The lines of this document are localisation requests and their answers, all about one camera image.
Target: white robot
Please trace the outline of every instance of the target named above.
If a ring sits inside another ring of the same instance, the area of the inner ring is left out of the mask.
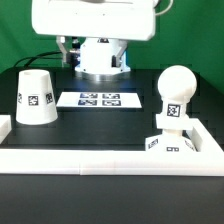
[[[155,35],[155,7],[160,0],[33,0],[32,25],[38,34],[57,36],[63,62],[80,61],[76,73],[97,81],[127,73],[128,40],[147,41]],[[173,0],[165,13],[172,6]],[[67,50],[68,37],[86,37],[79,49]]]

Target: upside-down cup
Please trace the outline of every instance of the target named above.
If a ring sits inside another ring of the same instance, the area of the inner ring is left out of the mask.
[[[46,70],[32,69],[19,73],[16,120],[27,125],[40,125],[57,119],[56,104]]]

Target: black table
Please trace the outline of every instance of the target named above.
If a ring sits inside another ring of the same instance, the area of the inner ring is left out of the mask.
[[[144,150],[144,139],[160,131],[155,114],[161,70],[132,71],[129,79],[94,83],[69,69],[48,68],[55,97],[62,91],[136,92],[141,109],[58,108],[48,125],[15,121],[18,72],[0,76],[0,113],[12,116],[13,130],[2,148]],[[224,96],[197,75],[198,89],[188,105],[220,146],[224,145]],[[0,223],[145,224],[224,221],[224,178],[178,176],[1,175]]]

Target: paper sheet with markers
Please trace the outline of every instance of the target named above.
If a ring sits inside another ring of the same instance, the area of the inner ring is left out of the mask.
[[[62,92],[57,107],[141,108],[137,93]]]

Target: white sphere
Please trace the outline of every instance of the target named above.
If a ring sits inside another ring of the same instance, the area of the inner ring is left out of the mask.
[[[188,103],[197,88],[194,73],[181,65],[167,68],[159,77],[158,90],[162,99]]]

